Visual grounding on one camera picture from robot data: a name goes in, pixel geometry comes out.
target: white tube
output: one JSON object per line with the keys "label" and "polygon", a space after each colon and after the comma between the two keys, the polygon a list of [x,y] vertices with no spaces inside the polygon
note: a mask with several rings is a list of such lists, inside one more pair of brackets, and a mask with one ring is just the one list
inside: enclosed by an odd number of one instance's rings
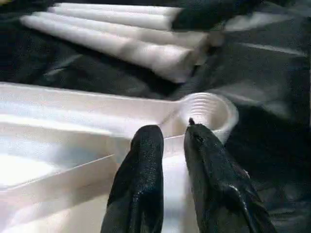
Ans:
{"label": "white tube", "polygon": [[156,45],[36,16],[24,16],[20,21],[29,28],[150,68],[174,83],[185,82],[195,63],[192,51],[184,47]]}
{"label": "white tube", "polygon": [[159,31],[140,27],[127,26],[123,24],[107,23],[89,19],[61,16],[49,12],[35,12],[33,15],[51,19],[54,21],[75,25],[105,33],[111,33],[122,37],[129,37],[141,41],[151,42],[159,45],[178,45],[193,49],[200,53],[207,45],[207,33],[187,32],[174,33]]}
{"label": "white tube", "polygon": [[171,17],[169,16],[102,10],[69,9],[63,7],[49,7],[48,11],[64,16],[86,18],[142,28],[164,31],[169,31],[171,29]]}
{"label": "white tube", "polygon": [[109,5],[109,4],[80,4],[56,3],[55,6],[71,9],[94,9],[104,11],[120,11],[132,13],[145,13],[151,15],[171,16],[177,14],[181,8],[164,6],[134,6],[134,5]]}

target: black glove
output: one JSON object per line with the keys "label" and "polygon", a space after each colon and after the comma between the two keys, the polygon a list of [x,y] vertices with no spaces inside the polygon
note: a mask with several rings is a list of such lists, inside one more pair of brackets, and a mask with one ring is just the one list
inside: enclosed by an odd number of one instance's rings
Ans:
{"label": "black glove", "polygon": [[188,0],[172,21],[172,30],[208,31],[222,21],[245,15],[262,0]]}
{"label": "black glove", "polygon": [[163,144],[158,126],[137,131],[115,176],[101,233],[161,232]]}
{"label": "black glove", "polygon": [[190,120],[185,157],[202,233],[276,233],[248,174],[211,130]]}

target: white plastic container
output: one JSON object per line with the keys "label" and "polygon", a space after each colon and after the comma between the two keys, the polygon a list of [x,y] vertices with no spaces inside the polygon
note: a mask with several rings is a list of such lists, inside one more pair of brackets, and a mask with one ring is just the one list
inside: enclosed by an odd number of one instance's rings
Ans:
{"label": "white plastic container", "polygon": [[185,47],[152,44],[37,16],[23,16],[20,21],[26,27],[149,68],[174,83],[185,82],[197,62],[197,55]]}
{"label": "white plastic container", "polygon": [[95,9],[104,11],[120,11],[132,13],[144,13],[151,15],[171,16],[180,11],[178,7],[164,6],[137,6],[137,5],[110,5],[110,4],[79,4],[79,3],[56,3],[56,7],[67,9]]}
{"label": "white plastic container", "polygon": [[[0,156],[54,168],[30,179],[29,167],[11,167],[18,183],[0,187],[2,232],[99,232],[116,161],[148,124],[159,125],[165,137],[162,232],[198,232],[183,149],[189,117],[225,142],[238,113],[210,93],[163,101],[0,83],[0,142],[11,142],[0,146]],[[114,140],[124,143],[119,158]]]}

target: gloved hand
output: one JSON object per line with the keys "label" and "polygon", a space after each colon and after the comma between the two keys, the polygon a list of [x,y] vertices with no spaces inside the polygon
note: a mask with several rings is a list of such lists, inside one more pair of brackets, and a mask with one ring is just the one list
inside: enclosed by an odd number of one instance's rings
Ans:
{"label": "gloved hand", "polygon": [[211,130],[190,119],[185,157],[202,233],[276,233],[245,172]]}
{"label": "gloved hand", "polygon": [[186,0],[172,21],[174,31],[208,31],[222,21],[245,15],[262,0]]}
{"label": "gloved hand", "polygon": [[140,128],[110,192],[101,233],[160,233],[163,223],[163,135]]}

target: white paper roll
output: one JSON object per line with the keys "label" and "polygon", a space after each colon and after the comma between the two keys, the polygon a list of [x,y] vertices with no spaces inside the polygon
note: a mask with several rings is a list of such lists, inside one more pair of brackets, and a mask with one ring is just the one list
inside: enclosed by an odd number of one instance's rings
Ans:
{"label": "white paper roll", "polygon": [[109,5],[109,4],[80,4],[56,3],[55,6],[69,9],[97,9],[104,11],[121,11],[132,13],[145,13],[151,15],[171,16],[178,13],[181,8],[164,6],[135,6],[135,5]]}
{"label": "white paper roll", "polygon": [[156,45],[37,16],[23,16],[20,21],[29,28],[150,68],[174,83],[185,82],[196,62],[192,51],[184,47]]}
{"label": "white paper roll", "polygon": [[168,31],[159,31],[140,27],[127,26],[123,24],[107,23],[83,18],[61,16],[49,12],[35,12],[33,15],[75,25],[81,28],[87,28],[105,33],[111,33],[122,37],[134,38],[141,41],[151,42],[159,45],[178,45],[193,49],[198,54],[207,46],[207,33],[186,32],[174,33]]}
{"label": "white paper roll", "polygon": [[169,31],[171,29],[170,16],[103,10],[69,9],[63,7],[49,7],[48,11],[64,16],[86,18],[96,21],[124,24],[142,28],[164,31]]}

